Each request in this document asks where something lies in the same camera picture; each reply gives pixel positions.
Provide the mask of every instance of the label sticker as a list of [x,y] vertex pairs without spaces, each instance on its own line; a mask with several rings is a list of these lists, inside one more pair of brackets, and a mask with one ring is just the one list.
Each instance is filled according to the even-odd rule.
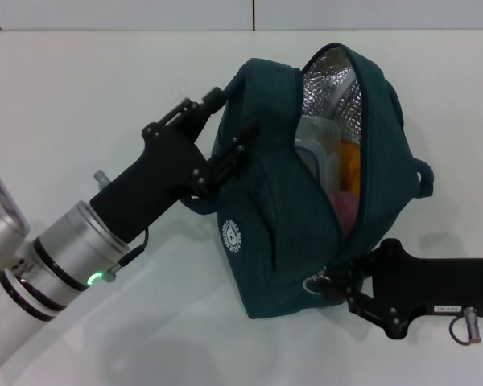
[[227,220],[222,225],[222,239],[225,247],[231,252],[238,252],[242,246],[242,234],[240,228],[232,220]]
[[461,306],[434,306],[434,313],[440,314],[454,314],[456,312],[461,312]]

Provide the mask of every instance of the bag strap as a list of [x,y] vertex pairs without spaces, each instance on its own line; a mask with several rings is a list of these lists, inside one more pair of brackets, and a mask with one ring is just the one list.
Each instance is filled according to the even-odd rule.
[[435,181],[435,175],[433,169],[420,159],[414,158],[415,167],[417,173],[420,174],[420,187],[419,193],[415,196],[416,199],[424,199],[433,195],[433,183]]
[[214,201],[206,201],[199,198],[183,197],[180,202],[183,203],[185,207],[194,211],[197,215],[210,215],[217,211],[228,207],[236,199],[237,190],[225,188],[220,190],[218,197]]

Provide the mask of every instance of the cable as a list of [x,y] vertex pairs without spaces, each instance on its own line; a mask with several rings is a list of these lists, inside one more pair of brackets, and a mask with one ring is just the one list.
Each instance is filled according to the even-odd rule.
[[454,341],[458,344],[461,344],[462,346],[470,346],[470,342],[464,342],[462,340],[459,340],[456,335],[454,335],[454,331],[452,328],[454,327],[454,323],[458,322],[460,319],[464,318],[464,315],[458,315],[456,316],[450,323],[449,323],[449,334],[451,335],[451,338],[454,339]]
[[142,244],[143,249],[147,247],[147,244],[148,244],[148,228],[145,229],[145,239],[143,240],[143,244]]
[[122,267],[125,267],[132,260],[134,260],[136,257],[138,257],[143,252],[145,252],[145,248],[147,247],[147,245],[148,245],[148,229],[145,229],[145,239],[143,240],[143,244],[137,246],[132,251],[125,254],[120,260],[118,260],[118,264],[121,265]]

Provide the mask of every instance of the white table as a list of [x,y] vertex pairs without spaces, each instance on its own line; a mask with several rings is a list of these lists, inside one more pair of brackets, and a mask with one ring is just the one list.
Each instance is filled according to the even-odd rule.
[[[382,68],[436,173],[433,198],[409,204],[390,236],[420,257],[483,257],[483,31],[0,34],[0,175],[32,237],[96,194],[95,170],[129,166],[144,125],[184,97],[226,85],[250,57],[302,67],[335,41]],[[218,121],[197,142],[205,153]],[[177,204],[151,235],[116,282],[12,357],[0,385],[483,384],[483,343],[454,343],[450,318],[417,319],[401,341],[346,305],[251,321],[214,217]]]

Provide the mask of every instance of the circular logo patch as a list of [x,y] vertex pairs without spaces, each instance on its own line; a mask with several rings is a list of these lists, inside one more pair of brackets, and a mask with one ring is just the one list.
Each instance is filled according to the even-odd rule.
[[232,220],[227,220],[222,225],[222,238],[225,247],[231,252],[238,252],[242,246],[242,234],[240,228]]

